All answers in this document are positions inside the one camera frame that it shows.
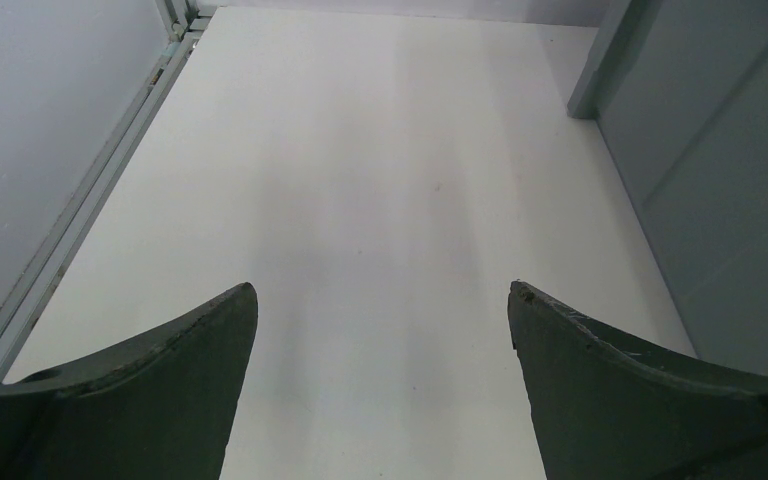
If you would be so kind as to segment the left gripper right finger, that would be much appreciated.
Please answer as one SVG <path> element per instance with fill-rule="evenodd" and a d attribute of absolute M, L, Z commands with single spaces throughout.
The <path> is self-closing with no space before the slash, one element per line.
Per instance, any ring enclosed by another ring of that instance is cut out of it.
<path fill-rule="evenodd" d="M 550 479 L 768 479 L 768 376 L 707 363 L 510 286 Z"/>

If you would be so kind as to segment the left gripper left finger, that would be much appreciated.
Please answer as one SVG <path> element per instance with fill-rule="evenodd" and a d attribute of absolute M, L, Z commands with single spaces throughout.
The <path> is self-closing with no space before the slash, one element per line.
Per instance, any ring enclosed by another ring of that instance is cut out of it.
<path fill-rule="evenodd" d="M 0 479 L 216 479 L 258 325 L 243 283 L 96 353 L 0 383 Z"/>

